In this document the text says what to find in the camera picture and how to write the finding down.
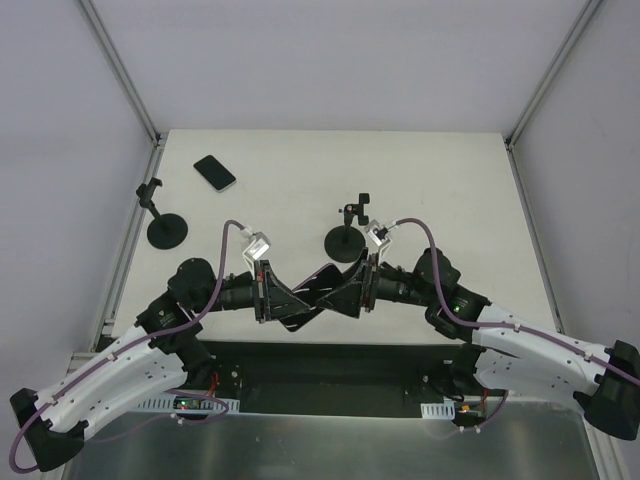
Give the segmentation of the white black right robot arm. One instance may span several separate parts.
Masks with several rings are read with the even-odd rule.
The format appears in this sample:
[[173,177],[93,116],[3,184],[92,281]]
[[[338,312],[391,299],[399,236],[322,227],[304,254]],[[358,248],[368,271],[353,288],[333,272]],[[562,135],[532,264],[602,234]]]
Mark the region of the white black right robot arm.
[[420,306],[439,334],[463,345],[449,368],[461,394],[513,391],[582,414],[594,428],[632,441],[639,433],[639,352],[538,329],[459,284],[440,250],[425,249],[413,271],[363,254],[316,307],[357,318],[379,301]]

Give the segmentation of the black smartphone purple edge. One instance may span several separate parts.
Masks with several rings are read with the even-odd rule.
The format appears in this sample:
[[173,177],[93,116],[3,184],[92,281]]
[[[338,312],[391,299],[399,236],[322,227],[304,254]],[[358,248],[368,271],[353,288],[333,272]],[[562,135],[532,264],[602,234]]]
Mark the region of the black smartphone purple edge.
[[281,320],[280,323],[287,331],[291,333],[297,332],[323,312],[322,308],[316,306],[316,302],[341,286],[343,281],[343,274],[335,264],[328,263],[323,265],[293,289],[295,296],[308,304],[310,310]]

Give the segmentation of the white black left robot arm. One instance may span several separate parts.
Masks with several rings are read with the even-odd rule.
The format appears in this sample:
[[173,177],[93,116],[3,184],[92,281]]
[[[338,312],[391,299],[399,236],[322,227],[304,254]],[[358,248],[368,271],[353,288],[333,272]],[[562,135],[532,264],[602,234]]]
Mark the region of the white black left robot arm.
[[339,281],[341,273],[326,265],[289,288],[266,260],[257,261],[254,273],[225,279],[202,258],[183,262],[166,291],[100,354],[55,385],[22,388],[11,396],[20,426],[9,453],[12,470],[26,471],[17,464],[20,443],[28,445],[37,470],[52,471],[143,400],[184,384],[204,387],[213,360],[197,335],[207,313],[249,308],[260,321],[276,320],[296,331],[317,315],[315,303],[326,279]]

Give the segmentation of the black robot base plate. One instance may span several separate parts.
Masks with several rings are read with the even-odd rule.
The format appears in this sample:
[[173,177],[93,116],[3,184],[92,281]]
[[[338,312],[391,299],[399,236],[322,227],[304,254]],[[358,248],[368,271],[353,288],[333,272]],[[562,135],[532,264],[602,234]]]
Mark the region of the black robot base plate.
[[210,355],[189,377],[243,413],[417,418],[449,398],[501,396],[468,375],[453,378],[470,349],[456,345],[358,345],[207,341]]

